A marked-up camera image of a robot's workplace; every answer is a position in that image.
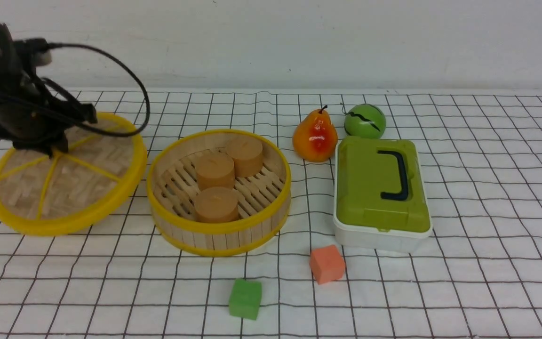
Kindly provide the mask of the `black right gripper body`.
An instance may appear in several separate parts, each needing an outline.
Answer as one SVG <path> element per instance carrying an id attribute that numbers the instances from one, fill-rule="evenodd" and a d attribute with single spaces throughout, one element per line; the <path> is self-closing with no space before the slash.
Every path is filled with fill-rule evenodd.
<path id="1" fill-rule="evenodd" d="M 62 86 L 41 79 L 37 67 L 51 62 L 51 45 L 41 37 L 15 40 L 0 23 L 0 139 L 13 148 L 52 156 L 68 152 L 66 130 L 95 124 L 94 105 L 80 103 Z"/>

